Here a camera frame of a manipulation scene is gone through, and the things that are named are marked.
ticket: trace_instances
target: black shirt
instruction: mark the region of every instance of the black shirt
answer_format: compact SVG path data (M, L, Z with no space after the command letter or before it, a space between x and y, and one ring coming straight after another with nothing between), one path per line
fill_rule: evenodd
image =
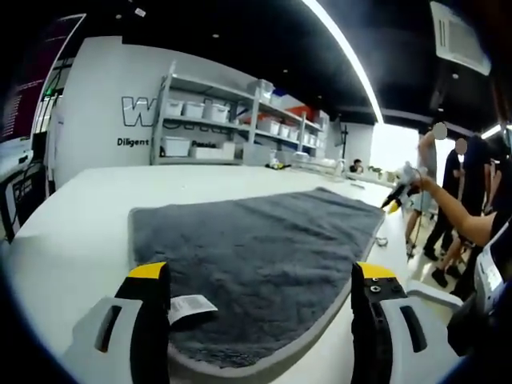
M493 199L493 208L496 211L505 211L512 214L512 160L501 160L496 164L496 172L500 171L502 180Z
M467 151L464 154L464 170L466 173L473 171L471 172L473 175L478 174L483 178L485 164L490 164L489 146L480 136L470 137L467 142Z
M455 152L455 150L451 150L451 152L448 154L448 157L446 158L445 175L442 180L442 187L446 190L446 192L454 197L458 195L459 180L459 178L454 176L454 171L460 170L460 168L461 163L458 160L457 152Z
M485 164L490 164L489 147L480 136L472 136L462 165L465 171L462 204L471 214L480 211L486 194Z

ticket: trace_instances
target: black ceiling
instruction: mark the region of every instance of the black ceiling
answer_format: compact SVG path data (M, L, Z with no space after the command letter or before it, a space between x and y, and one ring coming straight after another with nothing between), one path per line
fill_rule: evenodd
M354 48L384 111L433 117L439 112L432 97L442 90L440 107L447 121L474 131L496 123L490 77L435 55L427 0L320 3ZM108 6L94 4L98 6L89 2L86 8L79 4L58 8L58 14L88 12L68 56L73 56L86 36L121 34L124 43L179 50L266 78L331 116L374 121L351 64L301 0L117 0ZM136 7L146 12L144 18L134 14ZM452 73L458 74L458 80ZM418 124L384 115L389 123Z

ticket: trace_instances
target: person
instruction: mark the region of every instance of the person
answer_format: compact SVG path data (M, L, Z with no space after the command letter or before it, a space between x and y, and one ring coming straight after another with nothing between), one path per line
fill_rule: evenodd
M458 159L458 154L455 149L446 157L445 174L442 180L442 188L451 196L457 198L458 184L461 177L461 163ZM438 220L435 223L430 236L425 242L423 247L423 254L432 261L437 261L438 257L435 255L434 246L442 236L441 250L446 253L453 241L452 236L453 226L448 221L445 213L441 208L438 209Z
M350 166L349 171L352 172L353 174L362 174L363 168L361 159L356 158L354 160L354 164Z
M502 143L502 155L495 162L496 173L493 177L489 202L486 204L485 212L501 212L512 215L512 159L508 155L510 148L504 142ZM451 293L465 301L474 291L474 267L477 256L482 252L482 248L475 246L468 258L466 270L457 281L454 290Z
M471 214L462 202L428 176L417 178L413 184L430 193L461 237L481 248L492 239L491 255L502 279L512 278L512 202L504 210L481 216L480 213Z
M467 142L467 149L464 153L464 187L462 190L461 204L472 216L480 216L484 198L489 200L490 196L490 148L480 136L472 136ZM454 278L460 278L461 273L452 262L461 257L462 245L467 243L467 238L459 234L453 240L446 256L440 265L432 272L432 278L441 287L446 288L448 281L445 273L450 272Z
M426 168L426 175L435 180L436 173L438 171L438 163L437 163L437 151L435 146L435 136L432 129L435 124L439 122L433 122L432 125L429 126L429 131L420 139L418 144L418 154L419 154L419 167ZM415 248L415 244L410 240L410 235L413 232L414 227L416 226L416 222L422 214L426 214L429 212L431 197L428 192L423 191L420 194L414 196L413 199L413 212L409 216L409 220L406 224L406 245L407 245L407 257L411 258L413 256L413 251Z
M490 197L485 212L507 209L510 204L509 200L512 198L512 159L507 155L494 164L496 172L491 183Z

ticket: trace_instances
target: light strip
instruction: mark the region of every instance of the light strip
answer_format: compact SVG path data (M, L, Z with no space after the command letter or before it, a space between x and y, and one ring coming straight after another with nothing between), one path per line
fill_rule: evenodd
M497 132L499 132L502 128L500 126L493 126L490 130L485 131L482 134L482 138L490 138L491 136L494 136Z
M362 68L362 65L356 56L354 50L350 46L348 40L346 39L343 32L340 31L336 23L333 21L332 18L330 18L329 14L326 12L326 10L323 9L323 7L317 3L316 0L302 0L304 4L306 4L314 14L317 15L317 17L320 19L320 21L323 23L324 26L331 32L333 37L336 39L340 47L342 48L345 55L348 57L350 64L352 64L352 67L355 70L355 73L359 77L359 80L361 81L361 84L363 88L365 89L366 96L368 96L368 99L370 100L370 104L372 108L374 109L375 117L377 118L377 122L380 122L381 124L384 124L384 118L382 117L381 109L378 106L377 98L375 97L375 92L371 87L370 80L368 79L368 76L366 76L366 72Z

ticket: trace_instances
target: yellow spray nozzle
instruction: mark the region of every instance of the yellow spray nozzle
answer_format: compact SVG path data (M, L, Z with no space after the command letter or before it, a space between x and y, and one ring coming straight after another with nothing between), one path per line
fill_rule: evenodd
M393 200L390 208L387 211L387 214L392 214L392 213L396 212L398 210L398 208L400 208L400 207L398 206L397 202L395 200Z

